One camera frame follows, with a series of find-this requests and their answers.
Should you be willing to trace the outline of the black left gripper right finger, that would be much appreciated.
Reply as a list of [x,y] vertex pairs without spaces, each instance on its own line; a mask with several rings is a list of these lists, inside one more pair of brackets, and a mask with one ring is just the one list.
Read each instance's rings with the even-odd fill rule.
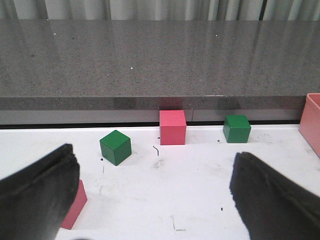
[[250,239],[320,238],[319,196],[255,155],[235,155],[229,189]]

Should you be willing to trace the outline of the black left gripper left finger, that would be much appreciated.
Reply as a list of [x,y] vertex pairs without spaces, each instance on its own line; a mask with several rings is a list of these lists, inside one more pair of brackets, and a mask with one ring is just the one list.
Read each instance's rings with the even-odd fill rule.
[[0,181],[0,238],[53,240],[79,187],[80,165],[71,144]]

